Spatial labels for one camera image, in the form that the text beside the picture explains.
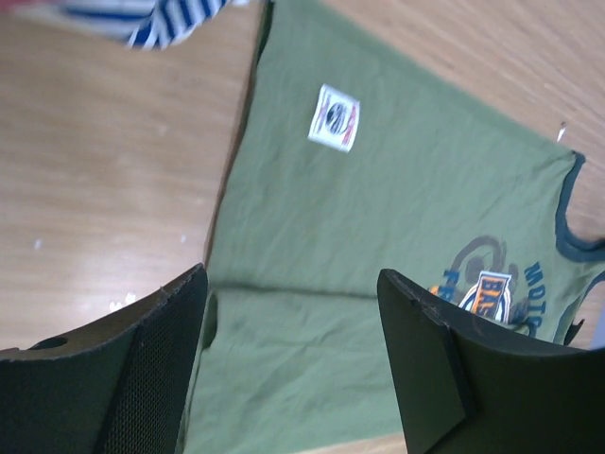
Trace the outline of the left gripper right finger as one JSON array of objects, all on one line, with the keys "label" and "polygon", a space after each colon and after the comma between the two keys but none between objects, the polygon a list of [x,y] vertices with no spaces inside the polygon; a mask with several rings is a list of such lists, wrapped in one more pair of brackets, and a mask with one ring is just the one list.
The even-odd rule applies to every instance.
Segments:
[{"label": "left gripper right finger", "polygon": [[411,453],[600,453],[604,353],[512,332],[383,270],[377,298]]}]

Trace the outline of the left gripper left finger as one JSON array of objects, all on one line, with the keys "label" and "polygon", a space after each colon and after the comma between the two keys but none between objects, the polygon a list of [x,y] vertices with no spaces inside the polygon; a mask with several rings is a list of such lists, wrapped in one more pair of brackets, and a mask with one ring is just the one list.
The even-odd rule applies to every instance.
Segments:
[{"label": "left gripper left finger", "polygon": [[197,264],[94,322],[2,350],[2,452],[174,452],[207,291]]}]

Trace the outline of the olive green printed tank top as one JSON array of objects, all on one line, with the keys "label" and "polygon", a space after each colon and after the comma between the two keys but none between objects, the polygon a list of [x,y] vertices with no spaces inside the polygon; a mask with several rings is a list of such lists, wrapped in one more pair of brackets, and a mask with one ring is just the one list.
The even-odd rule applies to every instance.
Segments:
[{"label": "olive green printed tank top", "polygon": [[568,229],[582,155],[318,1],[277,1],[220,204],[185,453],[296,453],[402,424],[376,300],[394,269],[560,343],[604,278]]}]

